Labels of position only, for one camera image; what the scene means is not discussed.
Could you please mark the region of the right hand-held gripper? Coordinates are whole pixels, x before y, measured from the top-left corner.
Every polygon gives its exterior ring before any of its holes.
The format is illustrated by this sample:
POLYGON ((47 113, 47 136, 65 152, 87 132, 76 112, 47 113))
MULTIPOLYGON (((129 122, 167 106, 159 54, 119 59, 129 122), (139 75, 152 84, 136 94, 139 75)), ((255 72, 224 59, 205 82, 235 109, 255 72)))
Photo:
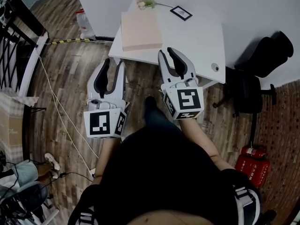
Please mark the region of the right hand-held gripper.
POLYGON ((196 119, 204 111, 204 99, 195 67, 182 52, 172 47, 168 47, 167 51, 173 60, 175 73, 171 73, 168 59, 160 50, 158 64, 164 83, 161 85, 163 101, 173 120, 196 119))

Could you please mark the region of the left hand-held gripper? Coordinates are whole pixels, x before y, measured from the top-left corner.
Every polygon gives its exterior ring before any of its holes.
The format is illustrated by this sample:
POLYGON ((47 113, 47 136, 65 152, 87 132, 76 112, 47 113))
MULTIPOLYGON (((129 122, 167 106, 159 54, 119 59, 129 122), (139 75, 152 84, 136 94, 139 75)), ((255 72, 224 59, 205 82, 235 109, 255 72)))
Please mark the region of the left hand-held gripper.
POLYGON ((125 92, 125 63, 116 68, 112 89, 107 91, 110 59, 101 62, 87 83, 88 110, 84 112, 88 138, 120 138, 127 114, 128 103, 123 100, 125 92))

